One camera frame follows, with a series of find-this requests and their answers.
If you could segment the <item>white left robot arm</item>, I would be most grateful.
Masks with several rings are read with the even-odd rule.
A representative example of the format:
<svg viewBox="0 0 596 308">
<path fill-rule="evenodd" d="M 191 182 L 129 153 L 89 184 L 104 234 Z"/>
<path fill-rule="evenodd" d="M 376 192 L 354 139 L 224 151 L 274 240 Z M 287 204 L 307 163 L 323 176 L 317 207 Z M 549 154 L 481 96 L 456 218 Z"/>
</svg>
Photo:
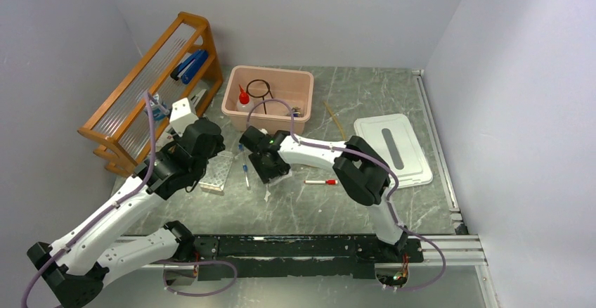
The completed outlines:
<svg viewBox="0 0 596 308">
<path fill-rule="evenodd" d="M 102 289 L 147 264 L 196 262 L 198 244 L 181 222 L 115 247 L 140 217 L 182 188 L 196 185 L 209 159 L 225 148 L 221 128 L 200 117 L 181 136 L 137 166 L 121 189 L 78 227 L 52 243 L 35 243 L 27 256 L 61 307 L 84 307 Z"/>
</svg>

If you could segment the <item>white bottle red cap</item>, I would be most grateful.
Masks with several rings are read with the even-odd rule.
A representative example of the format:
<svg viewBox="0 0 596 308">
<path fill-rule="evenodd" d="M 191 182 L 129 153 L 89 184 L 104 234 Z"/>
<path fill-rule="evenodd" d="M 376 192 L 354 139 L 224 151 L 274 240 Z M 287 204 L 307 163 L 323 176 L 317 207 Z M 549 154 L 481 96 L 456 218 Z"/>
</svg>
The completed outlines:
<svg viewBox="0 0 596 308">
<path fill-rule="evenodd" d="M 254 99 L 248 94 L 245 88 L 243 88 L 241 85 L 238 85 L 238 87 L 240 92 L 236 103 L 237 111 L 242 113 L 248 113 L 253 109 L 255 105 Z"/>
</svg>

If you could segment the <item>black wire tripod stand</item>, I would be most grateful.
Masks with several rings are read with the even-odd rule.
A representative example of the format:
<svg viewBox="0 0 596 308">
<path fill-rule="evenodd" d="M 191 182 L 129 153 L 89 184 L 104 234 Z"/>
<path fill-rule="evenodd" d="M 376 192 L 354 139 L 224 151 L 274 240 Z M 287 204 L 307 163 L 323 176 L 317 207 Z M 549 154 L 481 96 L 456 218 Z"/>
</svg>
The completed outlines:
<svg viewBox="0 0 596 308">
<path fill-rule="evenodd" d="M 273 98 L 271 84 L 265 79 L 253 79 L 246 84 L 248 94 L 254 99 L 255 105 L 266 99 Z"/>
</svg>

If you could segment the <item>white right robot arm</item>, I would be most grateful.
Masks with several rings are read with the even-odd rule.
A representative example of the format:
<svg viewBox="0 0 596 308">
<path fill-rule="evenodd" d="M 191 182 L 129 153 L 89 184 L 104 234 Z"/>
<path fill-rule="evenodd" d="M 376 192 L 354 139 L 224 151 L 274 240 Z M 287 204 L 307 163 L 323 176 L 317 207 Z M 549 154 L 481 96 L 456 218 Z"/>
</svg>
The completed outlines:
<svg viewBox="0 0 596 308">
<path fill-rule="evenodd" d="M 250 152 L 250 162 L 265 184 L 289 174 L 292 165 L 334 172 L 346 194 L 368 210 L 381 256 L 395 262 L 405 254 L 408 230 L 391 199 L 399 187 L 397 175 L 365 139 L 319 141 L 283 130 L 265 134 L 250 126 L 240 144 Z"/>
</svg>

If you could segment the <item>pink plastic bin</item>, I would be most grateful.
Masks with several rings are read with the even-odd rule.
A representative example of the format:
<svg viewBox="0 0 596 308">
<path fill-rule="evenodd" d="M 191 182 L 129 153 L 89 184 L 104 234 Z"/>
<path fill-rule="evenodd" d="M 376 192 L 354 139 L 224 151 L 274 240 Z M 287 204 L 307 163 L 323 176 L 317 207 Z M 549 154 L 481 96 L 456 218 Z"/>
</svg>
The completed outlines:
<svg viewBox="0 0 596 308">
<path fill-rule="evenodd" d="M 310 120 L 314 76 L 310 72 L 237 65 L 230 73 L 221 111 L 238 131 L 247 125 L 269 133 L 301 134 Z"/>
</svg>

